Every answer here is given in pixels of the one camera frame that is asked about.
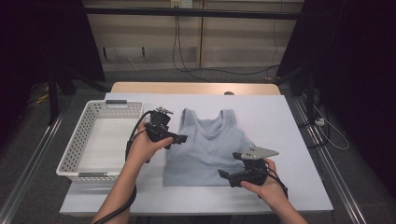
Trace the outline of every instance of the wall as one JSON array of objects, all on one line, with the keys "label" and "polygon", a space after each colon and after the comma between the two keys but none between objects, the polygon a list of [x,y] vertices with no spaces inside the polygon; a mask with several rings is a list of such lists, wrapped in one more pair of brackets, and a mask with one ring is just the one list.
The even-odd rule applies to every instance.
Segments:
[{"label": "wall", "polygon": [[[170,1],[84,1],[86,5],[170,7]],[[299,12],[303,0],[193,1],[193,8]],[[176,18],[89,15],[105,70],[173,67]],[[188,67],[279,64],[295,21],[179,18],[183,60]],[[182,66],[176,42],[175,61]]]}]

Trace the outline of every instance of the garment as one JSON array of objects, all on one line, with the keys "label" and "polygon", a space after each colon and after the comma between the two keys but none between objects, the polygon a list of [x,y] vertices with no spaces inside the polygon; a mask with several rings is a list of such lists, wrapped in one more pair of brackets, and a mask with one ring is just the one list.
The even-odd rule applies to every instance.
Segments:
[{"label": "garment", "polygon": [[231,174],[243,171],[243,163],[233,158],[233,152],[253,145],[236,126],[231,109],[221,110],[215,119],[198,119],[186,108],[178,133],[188,138],[166,152],[165,186],[230,186],[218,169]]}]

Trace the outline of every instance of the basket handle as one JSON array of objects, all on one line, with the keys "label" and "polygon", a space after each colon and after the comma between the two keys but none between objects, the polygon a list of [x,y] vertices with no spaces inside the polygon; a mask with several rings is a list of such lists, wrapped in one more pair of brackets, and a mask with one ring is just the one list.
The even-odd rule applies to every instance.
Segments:
[{"label": "basket handle", "polygon": [[128,108],[128,103],[126,100],[106,100],[105,103],[108,108],[113,108],[113,109]]}]

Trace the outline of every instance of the electrical outlet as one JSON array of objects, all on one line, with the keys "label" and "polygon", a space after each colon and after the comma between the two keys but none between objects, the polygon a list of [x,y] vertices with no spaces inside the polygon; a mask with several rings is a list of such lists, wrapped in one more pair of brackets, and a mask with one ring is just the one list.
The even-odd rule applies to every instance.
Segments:
[{"label": "electrical outlet", "polygon": [[181,0],[182,8],[192,8],[192,0]]},{"label": "electrical outlet", "polygon": [[171,7],[172,8],[181,7],[181,0],[171,0]]}]

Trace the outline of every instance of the white tabletop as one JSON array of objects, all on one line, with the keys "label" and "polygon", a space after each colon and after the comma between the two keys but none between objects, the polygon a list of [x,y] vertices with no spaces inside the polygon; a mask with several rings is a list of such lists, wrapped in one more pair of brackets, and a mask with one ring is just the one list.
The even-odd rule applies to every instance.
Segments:
[{"label": "white tabletop", "polygon": [[[233,109],[237,125],[258,147],[279,151],[271,159],[289,188],[298,211],[332,210],[314,163],[284,96],[108,93],[106,100],[143,102],[144,110],[158,106],[174,112],[169,131],[177,133],[181,112],[192,109],[199,119],[214,119],[221,109]],[[270,208],[257,195],[231,187],[164,187],[165,149],[145,164],[137,178],[137,197],[131,214],[142,216],[265,214]],[[73,183],[61,213],[93,215],[111,184]]]}]

